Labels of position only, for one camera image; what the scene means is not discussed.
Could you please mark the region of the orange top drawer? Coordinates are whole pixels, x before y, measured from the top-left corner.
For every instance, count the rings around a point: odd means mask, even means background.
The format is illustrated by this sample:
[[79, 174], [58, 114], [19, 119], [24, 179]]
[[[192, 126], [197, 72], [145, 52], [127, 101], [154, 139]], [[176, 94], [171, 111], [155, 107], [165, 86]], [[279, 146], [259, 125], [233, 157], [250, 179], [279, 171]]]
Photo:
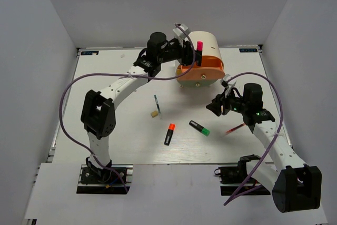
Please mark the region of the orange top drawer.
[[224, 64], [220, 56], [205, 55], [202, 64], [194, 63], [192, 69], [179, 77], [178, 81], [216, 81], [225, 76]]

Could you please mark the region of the green highlighter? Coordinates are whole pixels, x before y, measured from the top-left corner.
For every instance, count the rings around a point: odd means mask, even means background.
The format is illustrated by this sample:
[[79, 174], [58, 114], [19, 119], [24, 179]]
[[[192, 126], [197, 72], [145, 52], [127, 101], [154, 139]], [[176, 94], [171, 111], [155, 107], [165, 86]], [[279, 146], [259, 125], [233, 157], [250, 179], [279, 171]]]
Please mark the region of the green highlighter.
[[197, 130], [198, 132], [202, 133], [204, 136], [210, 135], [210, 131], [207, 128], [203, 127], [202, 125], [198, 124], [197, 122], [193, 120], [190, 120], [189, 125], [195, 130]]

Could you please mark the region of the orange highlighter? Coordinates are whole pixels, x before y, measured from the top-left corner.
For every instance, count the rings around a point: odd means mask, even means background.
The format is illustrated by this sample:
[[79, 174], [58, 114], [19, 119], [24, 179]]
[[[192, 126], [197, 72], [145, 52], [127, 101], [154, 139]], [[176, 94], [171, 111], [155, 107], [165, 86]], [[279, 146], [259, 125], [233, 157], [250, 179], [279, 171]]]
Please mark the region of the orange highlighter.
[[165, 140], [164, 140], [165, 145], [167, 145], [167, 146], [170, 145], [174, 130], [175, 130], [175, 124], [171, 123], [168, 127], [168, 130], [167, 130], [167, 133], [166, 133], [166, 136], [165, 136]]

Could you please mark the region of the pink highlighter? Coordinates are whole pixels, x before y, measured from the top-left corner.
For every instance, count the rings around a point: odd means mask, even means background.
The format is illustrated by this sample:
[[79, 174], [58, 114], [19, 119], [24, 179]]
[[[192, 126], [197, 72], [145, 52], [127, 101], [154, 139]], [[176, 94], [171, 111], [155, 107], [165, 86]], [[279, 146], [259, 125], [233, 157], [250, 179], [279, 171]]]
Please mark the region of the pink highlighter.
[[197, 48], [196, 48], [197, 52], [199, 54], [202, 54], [203, 51], [203, 42], [202, 41], [197, 41]]

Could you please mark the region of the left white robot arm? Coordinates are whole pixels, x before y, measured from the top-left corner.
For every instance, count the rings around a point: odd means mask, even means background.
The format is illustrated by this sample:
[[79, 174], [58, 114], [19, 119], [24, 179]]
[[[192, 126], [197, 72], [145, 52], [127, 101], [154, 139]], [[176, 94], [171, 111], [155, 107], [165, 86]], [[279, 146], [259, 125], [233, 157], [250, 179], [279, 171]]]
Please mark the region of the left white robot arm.
[[185, 76], [194, 66], [202, 63], [204, 42], [192, 41], [190, 36], [178, 35], [168, 41], [162, 32], [152, 33], [146, 48], [142, 49], [129, 71], [110, 86], [86, 93], [81, 114], [89, 140], [91, 155], [88, 167], [99, 182], [111, 177], [112, 161], [108, 151], [108, 137], [116, 126], [115, 110], [135, 90], [155, 80], [166, 62], [179, 61], [187, 70], [175, 77]]

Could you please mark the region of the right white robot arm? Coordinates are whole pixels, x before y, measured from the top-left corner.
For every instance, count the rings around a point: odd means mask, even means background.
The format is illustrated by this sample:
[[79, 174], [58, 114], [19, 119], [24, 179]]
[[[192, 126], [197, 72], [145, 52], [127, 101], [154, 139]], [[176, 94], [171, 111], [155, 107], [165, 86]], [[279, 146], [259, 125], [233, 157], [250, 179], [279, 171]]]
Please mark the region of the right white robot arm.
[[217, 116], [230, 111], [243, 116], [245, 125], [265, 147], [275, 168], [260, 163], [260, 157], [248, 155], [237, 163], [238, 177], [244, 182], [255, 179], [272, 195], [277, 209], [282, 212], [312, 210], [320, 207], [322, 173], [309, 166], [278, 134], [273, 115], [263, 108], [263, 91], [259, 84], [247, 83], [242, 96], [237, 89], [222, 81], [224, 92], [218, 94], [207, 109]]

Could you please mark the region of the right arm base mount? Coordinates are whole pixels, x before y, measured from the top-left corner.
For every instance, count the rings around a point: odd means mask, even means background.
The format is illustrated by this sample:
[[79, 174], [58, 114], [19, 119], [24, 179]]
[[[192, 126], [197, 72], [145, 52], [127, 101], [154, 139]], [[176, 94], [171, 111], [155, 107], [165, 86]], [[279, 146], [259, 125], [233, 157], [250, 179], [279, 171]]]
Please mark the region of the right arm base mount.
[[[218, 167], [214, 170], [214, 175], [220, 179], [221, 196], [229, 197], [244, 180], [239, 175], [237, 166]], [[250, 178], [244, 187], [240, 189], [239, 193], [248, 191], [254, 187], [259, 188], [245, 195], [270, 195], [270, 192], [265, 187], [262, 187], [254, 178]]]

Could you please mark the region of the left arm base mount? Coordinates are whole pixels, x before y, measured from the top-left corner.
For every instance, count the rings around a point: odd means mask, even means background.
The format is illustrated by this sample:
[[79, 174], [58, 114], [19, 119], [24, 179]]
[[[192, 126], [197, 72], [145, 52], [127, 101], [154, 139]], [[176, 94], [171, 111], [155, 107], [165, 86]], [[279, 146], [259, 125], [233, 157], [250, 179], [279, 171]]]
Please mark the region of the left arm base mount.
[[[115, 165], [113, 167], [123, 179], [127, 190], [132, 183], [133, 166]], [[82, 165], [77, 184], [77, 194], [105, 194], [105, 195], [126, 195], [124, 185], [118, 176], [108, 171], [103, 177], [99, 177], [88, 166]]]

